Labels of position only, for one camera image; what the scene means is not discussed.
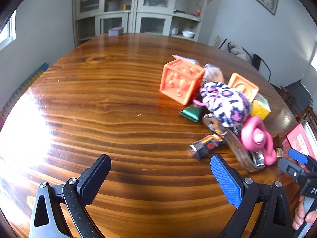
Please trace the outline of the person's right hand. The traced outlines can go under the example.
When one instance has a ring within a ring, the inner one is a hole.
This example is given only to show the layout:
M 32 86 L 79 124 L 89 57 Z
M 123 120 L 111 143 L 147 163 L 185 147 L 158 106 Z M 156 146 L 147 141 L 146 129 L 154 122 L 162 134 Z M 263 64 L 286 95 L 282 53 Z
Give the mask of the person's right hand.
M 299 227 L 303 224 L 303 222 L 314 223 L 317 218 L 317 212 L 309 212 L 305 213 L 304 210 L 304 196 L 299 197 L 299 204 L 294 212 L 294 218 L 292 222 L 292 227 L 294 230 L 298 230 Z

